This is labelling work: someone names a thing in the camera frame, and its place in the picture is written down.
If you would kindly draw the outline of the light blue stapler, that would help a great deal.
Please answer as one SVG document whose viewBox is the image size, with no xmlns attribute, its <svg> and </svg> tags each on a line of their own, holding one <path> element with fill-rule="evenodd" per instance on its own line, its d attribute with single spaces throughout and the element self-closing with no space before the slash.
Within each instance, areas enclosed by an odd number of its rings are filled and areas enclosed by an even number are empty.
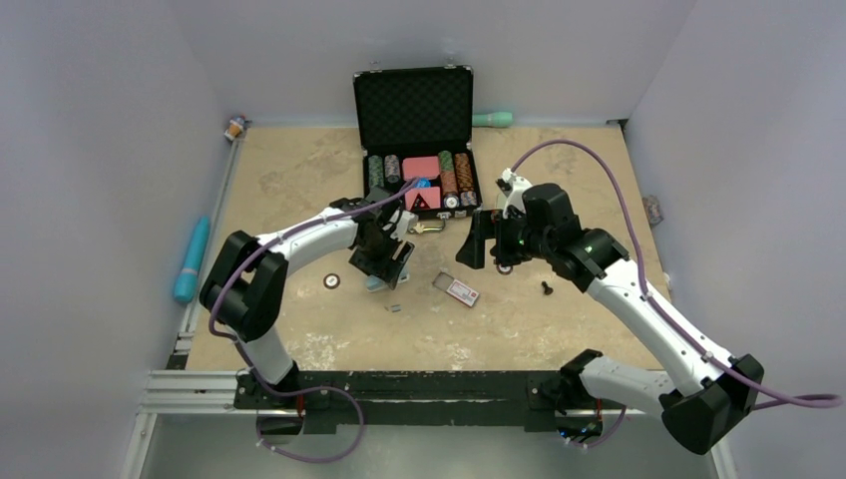
<svg viewBox="0 0 846 479">
<path fill-rule="evenodd" d="M 397 284 L 406 282 L 410 277 L 408 272 L 403 272 L 397 279 Z M 389 284 L 376 276 L 370 275 L 364 281 L 365 288 L 368 292 L 376 292 L 383 289 L 389 289 Z"/>
</svg>

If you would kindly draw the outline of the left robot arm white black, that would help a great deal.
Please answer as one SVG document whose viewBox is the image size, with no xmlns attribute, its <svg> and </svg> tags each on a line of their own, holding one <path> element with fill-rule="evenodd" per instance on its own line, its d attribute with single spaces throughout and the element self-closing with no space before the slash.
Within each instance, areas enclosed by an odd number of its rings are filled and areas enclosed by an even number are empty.
<svg viewBox="0 0 846 479">
<path fill-rule="evenodd" d="M 413 252 L 406 237 L 417 220 L 399 194 L 376 188 L 364 198 L 338 199 L 276 233 L 236 231 L 225 239 L 199 302 L 210 314 L 210 333 L 236 346 L 271 407 L 291 404 L 299 387 L 298 366 L 275 327 L 287 280 L 348 249 L 352 266 L 393 289 Z"/>
</svg>

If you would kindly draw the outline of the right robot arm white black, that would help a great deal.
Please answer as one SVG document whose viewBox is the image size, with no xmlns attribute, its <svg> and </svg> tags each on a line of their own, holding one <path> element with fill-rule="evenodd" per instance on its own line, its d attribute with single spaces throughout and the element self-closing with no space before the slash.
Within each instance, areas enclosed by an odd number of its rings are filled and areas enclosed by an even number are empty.
<svg viewBox="0 0 846 479">
<path fill-rule="evenodd" d="M 608 232 L 582 227 L 568 194 L 554 184 L 508 193 L 502 210 L 476 210 L 456 260 L 499 269 L 542 259 L 559 277 L 619 319 L 663 370 L 621 364 L 585 350 L 562 367 L 560 391 L 575 406 L 609 399 L 661 420 L 684 449 L 703 455 L 752 411 L 762 364 L 705 337 L 653 286 Z"/>
</svg>

